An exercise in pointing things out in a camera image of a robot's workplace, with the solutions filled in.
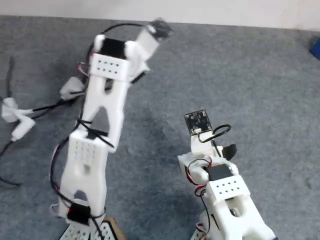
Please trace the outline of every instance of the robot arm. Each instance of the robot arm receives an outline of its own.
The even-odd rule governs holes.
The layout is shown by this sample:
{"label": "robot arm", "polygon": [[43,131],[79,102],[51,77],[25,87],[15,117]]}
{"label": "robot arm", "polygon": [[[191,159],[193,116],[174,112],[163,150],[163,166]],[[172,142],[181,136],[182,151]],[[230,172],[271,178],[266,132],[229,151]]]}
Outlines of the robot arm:
{"label": "robot arm", "polygon": [[221,127],[212,130],[205,110],[186,114],[185,120],[191,134],[191,152],[178,156],[180,169],[197,185],[194,193],[207,208],[191,239],[276,240],[252,201],[237,166],[226,159],[235,155],[235,148],[223,148],[209,141],[214,141],[215,135],[220,134],[216,129]]}
{"label": "robot arm", "polygon": [[[123,42],[105,35],[94,40],[82,115],[78,128],[69,136],[67,161],[58,189],[60,196],[65,197],[59,197],[58,215],[85,237],[91,233],[91,239],[95,239],[97,226],[105,216],[107,157],[119,144],[128,89],[149,70],[146,61],[172,35],[168,24],[157,19],[142,28],[136,41]],[[100,108],[105,109],[108,118],[109,131],[104,134],[90,128]],[[79,191],[86,200],[75,198]]]}

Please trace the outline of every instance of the wooden base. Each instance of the wooden base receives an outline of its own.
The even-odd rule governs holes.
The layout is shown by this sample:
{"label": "wooden base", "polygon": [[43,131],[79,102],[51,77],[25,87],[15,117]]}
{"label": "wooden base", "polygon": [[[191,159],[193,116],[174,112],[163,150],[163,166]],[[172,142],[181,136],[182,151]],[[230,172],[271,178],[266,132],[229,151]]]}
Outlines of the wooden base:
{"label": "wooden base", "polygon": [[120,227],[118,226],[116,220],[113,217],[106,216],[104,218],[104,221],[108,221],[111,224],[111,226],[112,226],[112,228],[114,230],[114,233],[116,235],[116,238],[118,240],[127,240],[126,236],[121,231]]}

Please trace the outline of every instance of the blue object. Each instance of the blue object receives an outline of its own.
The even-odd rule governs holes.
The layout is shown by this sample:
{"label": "blue object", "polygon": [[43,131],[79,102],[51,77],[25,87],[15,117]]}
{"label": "blue object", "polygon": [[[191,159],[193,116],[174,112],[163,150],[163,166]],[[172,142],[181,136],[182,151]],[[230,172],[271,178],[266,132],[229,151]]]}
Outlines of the blue object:
{"label": "blue object", "polygon": [[310,53],[312,53],[313,56],[320,60],[320,38],[312,46],[312,48],[310,49]]}

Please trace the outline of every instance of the white wall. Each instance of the white wall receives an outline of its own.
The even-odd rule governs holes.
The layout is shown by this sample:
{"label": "white wall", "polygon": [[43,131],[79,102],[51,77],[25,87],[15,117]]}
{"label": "white wall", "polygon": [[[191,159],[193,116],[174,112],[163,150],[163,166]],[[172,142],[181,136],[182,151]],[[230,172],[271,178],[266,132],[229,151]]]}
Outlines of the white wall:
{"label": "white wall", "polygon": [[320,31],[320,0],[0,0],[0,14]]}

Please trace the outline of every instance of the metal base plate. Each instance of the metal base plate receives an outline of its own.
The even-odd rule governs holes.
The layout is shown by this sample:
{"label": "metal base plate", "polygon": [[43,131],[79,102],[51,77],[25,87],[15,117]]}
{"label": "metal base plate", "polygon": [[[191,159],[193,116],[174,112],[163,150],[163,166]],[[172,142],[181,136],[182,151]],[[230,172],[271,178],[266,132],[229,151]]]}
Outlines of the metal base plate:
{"label": "metal base plate", "polygon": [[[112,226],[108,221],[104,221],[100,226],[104,240],[118,240]],[[83,231],[75,225],[69,225],[59,240],[90,240],[90,231]],[[95,233],[94,240],[101,240],[98,232]]]}

